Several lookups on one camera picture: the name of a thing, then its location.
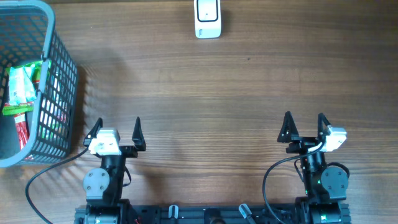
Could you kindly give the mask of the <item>red stick packet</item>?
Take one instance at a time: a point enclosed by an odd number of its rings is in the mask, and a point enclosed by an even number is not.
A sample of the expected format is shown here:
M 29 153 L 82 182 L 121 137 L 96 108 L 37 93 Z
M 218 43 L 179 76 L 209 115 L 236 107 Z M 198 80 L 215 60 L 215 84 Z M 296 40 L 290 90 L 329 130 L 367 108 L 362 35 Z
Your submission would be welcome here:
M 25 113 L 15 114 L 14 121 L 16 124 L 19 148 L 20 150 L 23 150 L 24 146 L 27 144 L 29 140 L 29 129 L 26 122 Z

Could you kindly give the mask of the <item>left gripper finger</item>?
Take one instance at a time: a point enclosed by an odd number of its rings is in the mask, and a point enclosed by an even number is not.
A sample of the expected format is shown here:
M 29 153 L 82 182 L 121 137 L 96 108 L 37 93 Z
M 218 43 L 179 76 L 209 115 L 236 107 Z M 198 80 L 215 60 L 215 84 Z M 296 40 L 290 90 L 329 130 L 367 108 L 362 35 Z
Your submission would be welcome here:
M 90 130 L 90 132 L 86 135 L 86 137 L 83 140 L 83 145 L 85 147 L 88 147 L 91 143 L 91 141 L 96 138 L 97 133 L 99 132 L 99 130 L 103 127 L 103 119 L 102 118 L 98 118 L 95 125 L 92 127 L 92 129 Z
M 133 130 L 133 134 L 132 134 L 132 141 L 134 143 L 134 147 L 136 148 L 136 151 L 146 151 L 146 141 L 144 139 L 144 135 L 142 132 L 140 117 L 136 118 L 134 130 Z

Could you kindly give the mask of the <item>light blue tissue pack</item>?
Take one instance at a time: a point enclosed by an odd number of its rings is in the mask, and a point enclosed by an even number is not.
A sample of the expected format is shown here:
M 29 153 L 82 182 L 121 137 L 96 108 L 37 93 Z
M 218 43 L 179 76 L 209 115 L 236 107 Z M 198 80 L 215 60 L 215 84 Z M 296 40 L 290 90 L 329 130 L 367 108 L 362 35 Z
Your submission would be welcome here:
M 23 65 L 9 69 L 9 104 L 17 106 L 34 101 L 36 97 L 32 77 L 35 65 Z

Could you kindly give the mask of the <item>green snack bag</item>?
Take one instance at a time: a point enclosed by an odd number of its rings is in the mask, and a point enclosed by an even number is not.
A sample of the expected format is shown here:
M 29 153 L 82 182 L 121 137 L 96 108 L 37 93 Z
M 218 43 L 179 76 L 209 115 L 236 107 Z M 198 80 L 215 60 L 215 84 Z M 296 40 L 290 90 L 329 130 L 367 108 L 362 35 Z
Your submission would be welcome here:
M 24 65 L 31 65 L 31 64 L 35 65 L 32 82 L 34 84 L 35 93 L 36 93 L 36 97 L 37 97 L 37 92 L 39 91 L 40 77 L 41 77 L 41 73 L 42 73 L 42 69 L 43 69 L 43 61 L 42 60 L 34 61 L 31 63 L 26 63 Z M 30 112 L 34 109 L 34 101 L 20 104 L 17 106 L 12 106 L 9 104 L 9 69 L 10 68 L 11 67 L 6 69 L 6 75 L 8 76 L 8 84 L 7 84 L 7 94 L 8 95 L 6 96 L 6 102 L 5 102 L 4 108 L 2 110 L 2 113 L 5 116 L 9 116 L 9 115 L 15 115 L 15 114 L 19 114 L 19 113 Z

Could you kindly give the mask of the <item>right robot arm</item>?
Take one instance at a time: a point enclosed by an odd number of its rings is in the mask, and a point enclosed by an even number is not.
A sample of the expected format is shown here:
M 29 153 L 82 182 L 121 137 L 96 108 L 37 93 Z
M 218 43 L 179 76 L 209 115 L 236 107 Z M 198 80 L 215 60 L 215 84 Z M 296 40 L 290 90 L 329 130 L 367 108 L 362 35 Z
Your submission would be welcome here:
M 349 169 L 339 162 L 326 162 L 325 154 L 337 150 L 347 139 L 343 127 L 331 125 L 318 115 L 317 136 L 299 135 L 291 112 L 286 112 L 277 138 L 287 143 L 288 154 L 298 154 L 306 196 L 295 199 L 295 223 L 349 223 L 346 191 Z

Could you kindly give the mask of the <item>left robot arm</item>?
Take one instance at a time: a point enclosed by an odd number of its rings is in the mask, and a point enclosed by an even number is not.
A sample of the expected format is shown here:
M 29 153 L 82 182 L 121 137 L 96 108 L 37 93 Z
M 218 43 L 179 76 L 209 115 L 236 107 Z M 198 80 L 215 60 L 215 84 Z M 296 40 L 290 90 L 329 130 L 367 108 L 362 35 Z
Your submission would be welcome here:
M 126 167 L 127 158 L 136 158 L 146 150 L 146 142 L 140 118 L 136 118 L 132 134 L 132 146 L 120 146 L 120 135 L 115 128 L 104 128 L 99 118 L 83 141 L 89 152 L 101 159 L 99 168 L 90 170 L 83 179 L 86 207 L 75 212 L 75 223 L 140 223 L 141 218 L 128 199 L 122 199 L 122 191 L 131 180 Z

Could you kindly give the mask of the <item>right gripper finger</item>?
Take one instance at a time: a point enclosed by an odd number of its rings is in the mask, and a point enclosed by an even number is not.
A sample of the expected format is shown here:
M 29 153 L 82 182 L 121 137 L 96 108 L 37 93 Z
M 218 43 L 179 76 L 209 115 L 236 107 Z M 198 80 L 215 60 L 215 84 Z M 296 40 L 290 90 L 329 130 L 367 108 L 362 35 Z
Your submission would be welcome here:
M 328 132 L 330 122 L 323 113 L 318 114 L 318 139 L 324 140 Z
M 299 139 L 299 132 L 295 125 L 292 113 L 287 111 L 284 115 L 283 124 L 277 138 L 277 142 L 289 143 Z

